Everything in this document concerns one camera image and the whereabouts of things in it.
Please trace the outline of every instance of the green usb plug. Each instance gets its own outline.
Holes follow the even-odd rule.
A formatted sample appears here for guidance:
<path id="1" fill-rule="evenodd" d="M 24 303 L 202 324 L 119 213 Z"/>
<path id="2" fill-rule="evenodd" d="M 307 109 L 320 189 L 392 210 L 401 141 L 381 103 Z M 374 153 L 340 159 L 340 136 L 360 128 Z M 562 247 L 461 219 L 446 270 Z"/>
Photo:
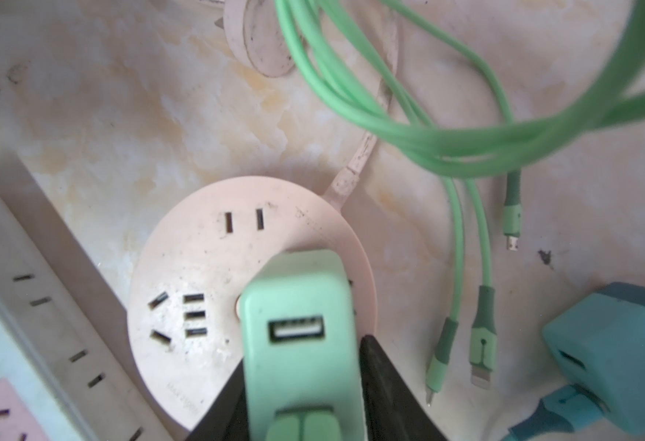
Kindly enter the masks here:
<path id="1" fill-rule="evenodd" d="M 427 387 L 427 396 L 425 403 L 429 406 L 433 402 L 433 395 L 442 389 L 442 383 L 445 381 L 445 374 L 448 371 L 450 363 L 450 352 L 452 342 L 455 340 L 458 323 L 456 320 L 446 318 L 442 325 L 441 338 L 435 345 L 435 352 L 431 357 L 431 365 L 428 366 L 428 372 L 425 374 L 425 385 Z"/>
<path id="2" fill-rule="evenodd" d="M 496 367 L 497 332 L 494 327 L 494 288 L 479 287 L 477 315 L 472 323 L 469 340 L 469 363 L 472 384 L 489 389 L 491 373 Z"/>
<path id="3" fill-rule="evenodd" d="M 521 170 L 511 172 L 506 177 L 506 199 L 504 200 L 504 236 L 506 249 L 519 249 L 521 236 Z"/>

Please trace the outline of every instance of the round extension socket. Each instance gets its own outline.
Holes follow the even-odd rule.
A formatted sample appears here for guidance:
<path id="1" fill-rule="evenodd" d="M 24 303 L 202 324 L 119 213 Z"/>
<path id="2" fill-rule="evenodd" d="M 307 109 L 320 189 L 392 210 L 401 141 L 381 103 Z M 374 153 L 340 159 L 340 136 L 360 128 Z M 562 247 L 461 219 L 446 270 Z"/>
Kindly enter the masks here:
<path id="1" fill-rule="evenodd" d="M 274 255 L 328 248 L 345 264 L 357 335 L 376 329 L 369 260 L 342 215 L 294 183 L 245 176 L 188 196 L 151 234 L 133 273 L 131 349 L 155 399 L 183 427 L 203 418 L 242 358 L 236 304 Z"/>
<path id="2" fill-rule="evenodd" d="M 276 15 L 275 0 L 227 0 L 224 36 L 240 63 L 267 77 L 285 75 L 295 64 Z"/>

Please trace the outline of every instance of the white power strip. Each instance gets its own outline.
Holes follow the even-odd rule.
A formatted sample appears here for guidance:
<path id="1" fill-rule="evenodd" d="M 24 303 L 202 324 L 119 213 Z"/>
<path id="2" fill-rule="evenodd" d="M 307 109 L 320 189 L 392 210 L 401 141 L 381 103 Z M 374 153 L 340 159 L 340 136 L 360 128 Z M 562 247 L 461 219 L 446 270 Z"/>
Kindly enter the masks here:
<path id="1" fill-rule="evenodd" d="M 1 200 L 0 317 L 86 440 L 172 441 Z"/>

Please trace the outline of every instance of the dark green strain relief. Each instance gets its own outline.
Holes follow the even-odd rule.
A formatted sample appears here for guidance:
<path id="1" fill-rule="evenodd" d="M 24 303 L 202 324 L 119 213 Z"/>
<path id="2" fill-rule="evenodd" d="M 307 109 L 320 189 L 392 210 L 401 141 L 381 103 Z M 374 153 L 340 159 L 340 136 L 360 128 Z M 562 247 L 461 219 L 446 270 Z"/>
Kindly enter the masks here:
<path id="1" fill-rule="evenodd" d="M 450 363 L 450 351 L 455 340 L 458 323 L 451 318 L 446 318 L 442 324 L 441 338 L 435 346 L 435 358 L 441 363 Z"/>
<path id="2" fill-rule="evenodd" d="M 509 172 L 506 175 L 506 199 L 504 206 L 521 203 L 521 170 Z"/>
<path id="3" fill-rule="evenodd" d="M 496 334 L 494 327 L 494 288 L 481 285 L 477 303 L 477 315 L 472 323 L 473 328 L 485 328 Z"/>

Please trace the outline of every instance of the usb port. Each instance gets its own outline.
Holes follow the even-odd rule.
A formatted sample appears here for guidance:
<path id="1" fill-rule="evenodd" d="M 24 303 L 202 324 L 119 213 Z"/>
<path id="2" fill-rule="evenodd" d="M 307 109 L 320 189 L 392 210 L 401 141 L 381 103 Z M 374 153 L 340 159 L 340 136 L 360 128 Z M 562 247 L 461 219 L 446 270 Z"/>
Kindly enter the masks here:
<path id="1" fill-rule="evenodd" d="M 325 338 L 322 315 L 269 322 L 269 339 L 272 343 L 322 338 Z"/>

